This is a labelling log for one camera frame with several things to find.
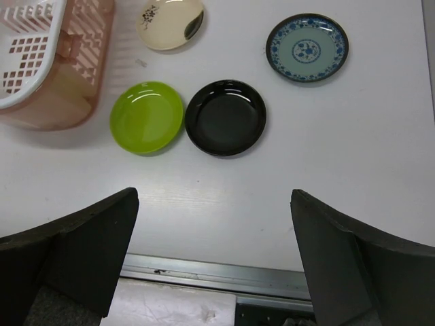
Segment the cream floral plate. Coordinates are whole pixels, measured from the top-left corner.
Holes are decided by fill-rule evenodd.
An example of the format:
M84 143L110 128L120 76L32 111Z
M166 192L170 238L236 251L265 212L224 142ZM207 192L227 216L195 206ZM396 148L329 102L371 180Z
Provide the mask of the cream floral plate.
M174 50L188 43L205 15L202 1L147 1L136 19L139 38L150 49Z

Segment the black plate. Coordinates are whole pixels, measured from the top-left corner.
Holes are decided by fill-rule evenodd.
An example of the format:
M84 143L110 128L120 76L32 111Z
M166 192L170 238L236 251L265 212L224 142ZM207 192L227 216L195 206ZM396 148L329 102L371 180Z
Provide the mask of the black plate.
M266 126L267 111L249 84L226 79L201 88L186 109L190 140L212 156L235 156L254 146Z

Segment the blue white patterned plate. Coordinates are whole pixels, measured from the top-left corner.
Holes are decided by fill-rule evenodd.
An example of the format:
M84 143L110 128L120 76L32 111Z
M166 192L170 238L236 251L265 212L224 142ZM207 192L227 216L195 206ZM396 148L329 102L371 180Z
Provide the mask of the blue white patterned plate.
M333 19L314 13L297 14L270 32L265 53L271 68L290 81L320 82L345 64L349 40Z

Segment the green plastic plate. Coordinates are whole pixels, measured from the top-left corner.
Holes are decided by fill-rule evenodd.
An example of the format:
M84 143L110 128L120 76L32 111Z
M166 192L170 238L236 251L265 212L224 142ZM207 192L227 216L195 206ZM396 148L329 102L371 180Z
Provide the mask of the green plastic plate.
M183 120L184 105L178 92L161 81L146 81L118 97L109 127L122 149L147 155L166 147L177 136Z

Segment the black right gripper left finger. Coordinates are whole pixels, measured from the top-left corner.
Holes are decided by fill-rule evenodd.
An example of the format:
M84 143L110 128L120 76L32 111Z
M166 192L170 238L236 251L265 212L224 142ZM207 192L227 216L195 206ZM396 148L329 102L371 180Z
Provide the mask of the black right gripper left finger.
M100 325L139 210L128 187L78 212L1 238L2 325Z

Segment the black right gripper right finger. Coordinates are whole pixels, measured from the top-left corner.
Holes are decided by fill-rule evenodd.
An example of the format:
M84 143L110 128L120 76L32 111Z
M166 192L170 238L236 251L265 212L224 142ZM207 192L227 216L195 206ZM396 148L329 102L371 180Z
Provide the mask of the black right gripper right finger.
M318 325L434 324L434 247L374 228L301 189L290 208Z

